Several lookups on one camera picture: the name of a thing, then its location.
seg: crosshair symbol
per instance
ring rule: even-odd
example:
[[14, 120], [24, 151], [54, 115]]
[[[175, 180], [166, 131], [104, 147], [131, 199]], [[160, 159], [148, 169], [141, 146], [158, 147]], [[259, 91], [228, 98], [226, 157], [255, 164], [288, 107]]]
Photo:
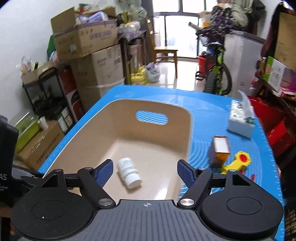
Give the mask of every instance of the crosshair symbol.
[[146, 208], [149, 208], [150, 206], [152, 206], [153, 204], [149, 203], [149, 202], [146, 202], [143, 204]]

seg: metal screw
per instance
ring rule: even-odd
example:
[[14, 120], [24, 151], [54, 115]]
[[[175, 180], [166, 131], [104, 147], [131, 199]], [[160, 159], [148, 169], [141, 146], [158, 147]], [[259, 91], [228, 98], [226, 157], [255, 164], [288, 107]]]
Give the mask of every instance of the metal screw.
[[194, 204], [194, 201], [190, 198], [184, 198], [180, 201], [180, 203], [183, 205], [183, 206], [192, 206]]
[[99, 204], [102, 206], [110, 206], [113, 203], [113, 201], [109, 198], [102, 198], [99, 200]]

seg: white bottle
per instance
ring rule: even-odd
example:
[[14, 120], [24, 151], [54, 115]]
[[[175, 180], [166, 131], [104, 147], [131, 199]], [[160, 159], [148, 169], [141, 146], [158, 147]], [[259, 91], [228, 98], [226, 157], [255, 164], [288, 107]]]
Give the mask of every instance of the white bottle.
[[130, 158], [126, 157], [120, 159], [117, 163], [117, 169], [121, 179], [125, 182], [129, 189], [133, 189], [141, 185], [142, 180], [138, 175], [139, 172]]

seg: wooden chair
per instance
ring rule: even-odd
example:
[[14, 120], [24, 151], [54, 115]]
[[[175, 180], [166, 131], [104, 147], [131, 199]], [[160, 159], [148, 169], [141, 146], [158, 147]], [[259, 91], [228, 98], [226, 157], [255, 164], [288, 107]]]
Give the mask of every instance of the wooden chair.
[[[178, 78], [178, 68], [177, 68], [177, 49], [174, 46], [166, 46], [166, 47], [155, 47], [155, 39], [154, 39], [154, 31], [153, 31], [153, 26], [149, 18], [146, 18], [146, 24], [147, 24], [147, 29], [148, 29], [148, 38], [150, 41], [151, 49], [152, 49], [152, 59], [156, 63], [156, 59], [161, 59], [158, 60], [157, 62], [171, 62], [175, 63], [175, 71], [176, 71], [176, 78]], [[156, 57], [156, 54], [158, 53], [163, 53], [167, 55], [168, 53], [173, 53], [174, 56], [161, 56], [161, 57]]]

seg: bicycle tire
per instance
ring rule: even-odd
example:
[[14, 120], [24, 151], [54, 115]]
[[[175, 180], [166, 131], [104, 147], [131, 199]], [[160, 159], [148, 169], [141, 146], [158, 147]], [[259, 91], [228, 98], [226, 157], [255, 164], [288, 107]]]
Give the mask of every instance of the bicycle tire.
[[224, 63], [222, 63], [222, 74], [223, 72], [226, 74], [228, 85], [226, 90], [223, 90], [221, 95], [228, 95], [232, 89], [232, 77], [228, 67]]
[[204, 93], [216, 94], [217, 78], [218, 78], [218, 75], [212, 71], [208, 74], [208, 76], [205, 79], [205, 87], [203, 90]]

